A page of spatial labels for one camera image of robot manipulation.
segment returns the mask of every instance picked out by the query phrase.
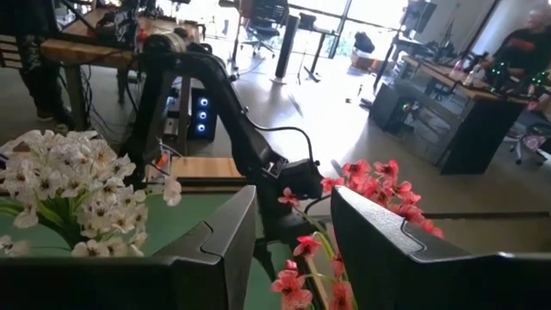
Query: blue led light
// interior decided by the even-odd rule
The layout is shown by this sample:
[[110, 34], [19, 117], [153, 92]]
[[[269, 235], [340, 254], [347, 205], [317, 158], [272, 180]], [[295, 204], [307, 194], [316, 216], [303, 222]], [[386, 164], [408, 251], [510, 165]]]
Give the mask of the blue led light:
[[199, 98], [199, 105], [202, 107], [206, 107], [208, 105], [208, 99], [205, 97]]

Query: gray floor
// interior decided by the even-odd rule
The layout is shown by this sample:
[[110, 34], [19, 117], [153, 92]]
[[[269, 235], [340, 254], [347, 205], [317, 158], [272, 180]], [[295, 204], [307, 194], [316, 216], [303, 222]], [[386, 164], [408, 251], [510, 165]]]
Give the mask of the gray floor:
[[[370, 162], [400, 163], [402, 179], [411, 181], [414, 190], [423, 196], [419, 206], [427, 213], [488, 213], [518, 211], [550, 211], [551, 170], [548, 164], [537, 168], [526, 162], [514, 163], [506, 146], [498, 152], [484, 176], [443, 177], [436, 168], [416, 158], [400, 140], [368, 122], [368, 113], [355, 101], [360, 84], [372, 83], [368, 75], [347, 74], [347, 62], [321, 60], [320, 72], [329, 72], [321, 83], [296, 83], [301, 55], [294, 55], [288, 66], [288, 84], [270, 82], [276, 59], [268, 53], [251, 59], [250, 50], [240, 53], [238, 62], [243, 74], [235, 83], [237, 92], [249, 108], [251, 118], [266, 127], [291, 125], [308, 131], [314, 155], [321, 162], [326, 176], [336, 176], [331, 160], [340, 164], [365, 158]], [[306, 57], [309, 65], [311, 58]], [[120, 138], [130, 104], [116, 102], [115, 71], [92, 70], [94, 106], [99, 115], [93, 123], [110, 140]], [[0, 70], [0, 143], [33, 128], [48, 125], [35, 121], [34, 106], [26, 89], [13, 70]], [[272, 146], [289, 159], [307, 155], [306, 142], [294, 132], [267, 135]], [[230, 157], [227, 133], [219, 122], [214, 143], [192, 143], [192, 156]], [[320, 204], [313, 212], [328, 214], [329, 205]], [[491, 251], [551, 251], [551, 220], [437, 220], [446, 239], [475, 253]]]

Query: green desk surface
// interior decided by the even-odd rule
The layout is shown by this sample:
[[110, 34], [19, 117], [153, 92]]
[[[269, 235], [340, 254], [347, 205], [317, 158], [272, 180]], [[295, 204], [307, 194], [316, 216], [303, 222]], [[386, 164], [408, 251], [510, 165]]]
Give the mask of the green desk surface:
[[[182, 202], [176, 207], [167, 207], [161, 196], [147, 198], [149, 207], [147, 232], [149, 237], [142, 247], [146, 255], [151, 255], [173, 240], [185, 234], [201, 220], [208, 218], [217, 207], [226, 202], [230, 194], [184, 194]], [[13, 225], [13, 218], [0, 215], [0, 235], [8, 234], [13, 239], [27, 239], [31, 245], [31, 254], [34, 256], [63, 256], [66, 251], [33, 249], [33, 246], [66, 246], [62, 238], [49, 229], [36, 226], [29, 229], [18, 229]], [[262, 224], [257, 218], [257, 236], [262, 236]], [[292, 257], [290, 250], [281, 244], [271, 245], [272, 261], [275, 269], [281, 270], [285, 260]], [[269, 291], [271, 282], [260, 263], [252, 260], [251, 273], [245, 309], [281, 309], [281, 296]]]

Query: wall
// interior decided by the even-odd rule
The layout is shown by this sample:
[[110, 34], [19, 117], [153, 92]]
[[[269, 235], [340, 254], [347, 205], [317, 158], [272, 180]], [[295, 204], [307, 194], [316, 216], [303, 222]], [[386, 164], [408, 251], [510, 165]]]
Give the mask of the wall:
[[436, 4], [436, 11], [424, 32], [417, 34], [415, 39], [423, 43], [433, 40], [440, 42], [446, 34], [449, 21], [455, 15], [451, 40], [455, 50], [460, 51], [473, 38], [484, 16], [490, 10], [493, 0], [432, 0], [431, 2]]
[[541, 0], [501, 0], [486, 27], [480, 34], [473, 52], [495, 53], [503, 38], [521, 28], [528, 19], [530, 10]]

